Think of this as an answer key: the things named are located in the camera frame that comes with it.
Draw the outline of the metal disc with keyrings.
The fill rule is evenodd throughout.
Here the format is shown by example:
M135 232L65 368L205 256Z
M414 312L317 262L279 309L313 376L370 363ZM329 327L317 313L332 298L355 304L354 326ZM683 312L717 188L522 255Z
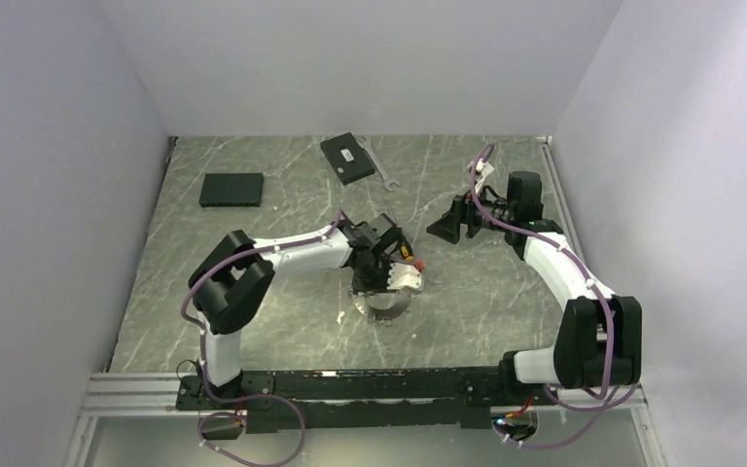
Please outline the metal disc with keyrings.
M349 292L354 307L377 325L390 325L391 322L407 312L412 295L406 291L396 292Z

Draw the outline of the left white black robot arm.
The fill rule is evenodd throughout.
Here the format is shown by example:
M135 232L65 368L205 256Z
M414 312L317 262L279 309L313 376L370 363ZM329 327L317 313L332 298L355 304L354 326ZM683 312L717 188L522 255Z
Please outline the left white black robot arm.
M394 291L393 254L405 241L386 214L353 223L344 212L327 226L282 238L228 233L191 275L180 313L200 329L202 396L218 409L240 395L242 330L256 317L271 284L282 278L351 269L355 294Z

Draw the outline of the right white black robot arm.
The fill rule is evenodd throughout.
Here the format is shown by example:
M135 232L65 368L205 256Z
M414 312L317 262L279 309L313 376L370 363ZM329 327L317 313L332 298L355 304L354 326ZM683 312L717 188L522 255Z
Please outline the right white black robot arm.
M570 248L562 228L543 215L542 180L530 171L508 177L507 191L491 187L453 198L427 234L456 244L482 230L501 232L516 255L534 269L563 308L554 344L511 351L497 378L503 400L519 404L535 384L604 390L632 385L641 376L642 307L602 284Z

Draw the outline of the yellow black screwdriver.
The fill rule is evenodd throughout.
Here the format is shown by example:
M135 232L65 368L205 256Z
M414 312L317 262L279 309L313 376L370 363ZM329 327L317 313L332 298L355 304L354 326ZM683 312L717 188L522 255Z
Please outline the yellow black screwdriver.
M401 226L399 225L398 218L395 214L395 211L393 209L391 202L388 199L385 200L385 205L387 207L387 212L388 212L390 219L400 228ZM409 240L406 237L404 231L401 231L401 234L402 236L400 240L398 241L397 251L400 253L400 255L403 257L403 259L406 262L413 262L415 260L415 255L413 253L412 246L409 243Z

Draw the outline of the black rectangular box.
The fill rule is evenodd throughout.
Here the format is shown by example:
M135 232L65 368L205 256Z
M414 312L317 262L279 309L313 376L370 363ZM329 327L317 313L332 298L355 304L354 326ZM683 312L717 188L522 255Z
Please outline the black rectangular box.
M323 140L320 149L343 186L375 174L373 161L351 132Z

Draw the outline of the silver open-end wrench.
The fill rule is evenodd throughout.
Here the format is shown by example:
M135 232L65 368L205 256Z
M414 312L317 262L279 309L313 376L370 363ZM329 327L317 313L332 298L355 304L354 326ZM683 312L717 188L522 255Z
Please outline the silver open-end wrench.
M360 144L360 146L365 150L365 152L368 154L369 158L371 159L375 169L379 173L379 175L382 178L383 186L384 188L389 191L393 192L396 189L399 189L401 187L400 182L393 177L389 171L385 168L382 161L376 154L373 146L373 142L369 137L366 137L364 135L356 136L356 140Z

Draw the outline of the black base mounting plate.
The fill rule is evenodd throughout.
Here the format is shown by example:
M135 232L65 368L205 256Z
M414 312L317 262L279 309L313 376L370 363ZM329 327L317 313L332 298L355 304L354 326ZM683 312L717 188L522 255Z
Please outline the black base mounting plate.
M426 369L245 371L207 393L201 377L179 379L180 412L244 412L250 434L280 430L456 425L485 429L493 418L548 403L539 384L504 366Z

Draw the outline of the black flat tray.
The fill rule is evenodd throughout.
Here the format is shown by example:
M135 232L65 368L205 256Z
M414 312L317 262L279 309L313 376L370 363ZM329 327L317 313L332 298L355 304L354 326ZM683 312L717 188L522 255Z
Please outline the black flat tray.
M264 182L262 173L207 173L198 203L201 207L258 207Z

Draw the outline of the aluminium extrusion rail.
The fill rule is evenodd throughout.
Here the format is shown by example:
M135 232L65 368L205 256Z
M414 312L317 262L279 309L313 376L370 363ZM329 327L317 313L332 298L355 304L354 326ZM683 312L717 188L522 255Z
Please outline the aluminium extrusion rail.
M352 403L394 405L398 403L430 404L436 401L463 399L474 406L491 409L519 409L528 395L505 397L478 395L476 382L462 383L457 377L445 382L445 375L433 372L409 377L397 374L391 381L384 374L371 380L357 377L342 379L329 372L250 372L243 381L243 394L225 395L219 402L209 398L199 378L191 374L96 374L91 377L83 402L85 411L103 413L212 413L231 411L265 411L272 401L268 394L295 403L343 407ZM238 399L257 394L257 399Z

